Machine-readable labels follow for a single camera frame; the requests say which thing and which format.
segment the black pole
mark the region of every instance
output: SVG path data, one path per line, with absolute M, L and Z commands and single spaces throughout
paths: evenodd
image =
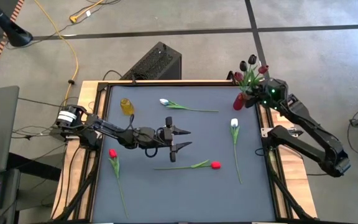
M 32 40 L 32 35 L 12 22 L 0 9 L 0 28 L 6 33 L 12 46 L 22 47 Z

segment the white tulip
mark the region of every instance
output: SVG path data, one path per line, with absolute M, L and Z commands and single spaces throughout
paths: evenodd
M 238 127 L 238 125 L 239 125 L 239 120 L 238 120 L 237 118 L 231 119 L 230 125 L 231 125 L 233 128 Z
M 164 106 L 168 106 L 169 105 L 169 101 L 166 99 L 160 99 L 160 103 Z

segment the black frame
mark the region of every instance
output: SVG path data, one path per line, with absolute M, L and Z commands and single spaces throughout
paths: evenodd
M 137 86 L 235 86 L 235 84 L 233 84 L 233 82 L 230 82 L 229 80 L 228 81 L 212 81 L 212 82 L 211 82 L 211 80 L 210 81 L 205 80 L 205 82 L 203 80 L 200 80 L 199 82 L 195 82 L 195 81 L 186 82 L 185 80 L 180 80 L 180 81 L 175 81 L 175 80 L 152 81 L 151 80 L 151 82 L 135 82 L 135 83 L 131 82 L 131 81 L 124 81 L 124 82 L 118 81 L 118 82 L 114 82 L 114 83 L 100 82 L 100 83 L 98 83 L 97 93 L 96 93 L 96 97 L 94 99 L 93 113 L 98 114 L 101 93 L 103 90 L 105 90 L 106 95 L 104 97 L 105 100 L 104 100 L 103 111 L 102 111 L 102 116 L 101 116 L 102 119 L 104 119 L 107 115 L 107 112 L 109 109 L 109 100 L 108 99 L 110 99 L 111 90 L 114 86 L 132 86 L 135 88 Z M 263 117 L 262 117 L 262 113 L 260 110 L 260 105 L 257 104 L 255 106 L 255 109 L 256 109 L 256 113 L 257 113 L 257 117 L 258 117 L 258 121 L 259 121 L 259 128 L 264 128 Z M 270 112 L 270 110 L 266 110 L 266 112 L 267 112 L 268 125 L 272 127 L 273 120 L 272 120 L 271 112 Z M 283 166 L 282 166 L 282 162 L 281 162 L 280 153 L 278 150 L 272 151 L 272 153 L 275 156 L 275 159 L 277 162 L 276 165 L 277 165 L 278 175 L 279 175 L 281 181 L 284 183 L 284 185 L 287 186 L 286 182 L 285 182 L 284 170 L 283 170 Z M 89 165 L 90 154 L 91 153 L 89 151 L 85 152 L 85 159 L 83 162 L 83 170 L 81 171 L 80 186 L 83 184 L 85 177 L 86 177 L 87 169 L 85 169 L 85 168 L 87 168 Z M 94 161 L 94 162 L 99 167 L 100 156 L 99 157 L 96 156 L 96 157 L 98 158 L 98 160 Z M 269 165 L 267 164 L 268 162 L 269 162 L 268 159 L 265 157 L 266 172 L 268 172 L 268 169 L 269 169 Z M 90 185 L 90 192 L 89 192 L 89 197 L 88 197 L 88 203 L 86 205 L 86 214 L 85 214 L 85 219 L 87 219 L 87 220 L 91 219 L 91 211 L 92 211 L 92 207 L 93 207 L 96 181 L 97 181 L 97 178 L 95 178 L 94 181 L 92 181 L 92 183 Z M 270 178 L 269 172 L 268 172 L 268 182 L 269 182 L 269 187 L 270 187 L 270 193 L 272 196 L 275 219 L 277 221 L 277 220 L 282 219 L 282 216 L 280 214 L 280 207 L 278 205 L 278 198 L 277 198 L 275 184 L 274 184 L 273 180 Z M 291 208 L 290 208 L 287 200 L 285 200 L 285 198 L 283 198 L 283 199 L 285 201 L 285 210 L 286 210 L 287 218 L 291 219 L 291 218 L 293 218 Z M 80 204 L 77 205 L 75 208 L 73 219 L 78 219 L 79 211 L 80 211 Z

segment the green stem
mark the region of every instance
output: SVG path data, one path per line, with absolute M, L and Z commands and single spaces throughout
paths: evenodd
M 236 151 L 236 144 L 234 144 L 234 159 L 236 160 L 236 169 L 237 169 L 237 175 L 239 176 L 240 184 L 242 184 L 240 171 L 239 171 L 239 164 L 237 162 L 237 151 Z
M 127 207 L 126 207 L 125 201 L 124 201 L 124 194 L 122 193 L 121 184 L 119 183 L 118 178 L 117 178 L 117 182 L 118 182 L 119 193 L 121 194 L 122 204 L 124 205 L 125 215 L 127 216 L 127 218 L 129 218 Z
M 166 167 L 166 168 L 154 168 L 155 170 L 166 170 L 166 169 L 191 169 L 191 167 Z
M 204 112 L 219 112 L 217 110 L 197 110 L 197 109 L 190 109 L 190 108 L 187 108 L 188 110 L 191 110 L 191 111 L 204 111 Z

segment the yellow object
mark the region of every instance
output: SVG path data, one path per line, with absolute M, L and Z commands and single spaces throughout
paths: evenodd
M 127 98 L 121 99 L 120 105 L 122 112 L 125 115 L 131 115 L 135 113 L 134 105 L 132 105 L 132 103 Z
M 37 1 L 37 0 L 34 0 L 35 3 L 37 3 L 38 7 L 42 10 L 42 12 L 48 17 L 49 21 L 52 23 L 53 25 L 53 28 L 55 28 L 56 30 L 56 33 L 57 35 L 59 35 L 59 38 L 61 38 L 71 49 L 71 51 L 73 52 L 73 55 L 74 55 L 74 58 L 75 58 L 75 71 L 74 71 L 74 75 L 72 76 L 71 80 L 74 81 L 75 77 L 77 76 L 77 73 L 78 73 L 78 57 L 77 57 L 77 54 L 75 53 L 75 50 L 73 48 L 73 46 L 71 46 L 71 44 L 62 37 L 62 35 L 60 34 L 59 30 L 57 29 L 56 27 L 56 24 L 53 22 L 53 20 L 50 18 L 50 16 L 48 15 L 48 13 L 45 11 L 45 9 L 41 6 L 41 4 Z M 70 88 L 71 88 L 71 83 L 68 84 L 68 88 L 67 88 L 67 91 L 66 91 L 66 96 L 65 96 L 65 103 L 64 105 L 66 106 L 67 104 L 67 98 L 68 98 L 68 94 L 70 93 Z
M 81 11 L 78 15 L 76 15 L 76 16 L 70 16 L 70 21 L 71 21 L 72 23 L 76 23 L 76 22 L 77 22 L 77 19 L 78 19 L 80 16 L 82 16 L 86 11 L 92 9 L 93 7 L 97 6 L 98 4 L 100 4 L 100 3 L 103 2 L 103 1 L 104 1 L 104 0 L 100 0 L 100 1 L 98 1 L 97 3 L 93 4 L 92 6 L 87 7 L 86 9 L 82 10 L 82 11 Z

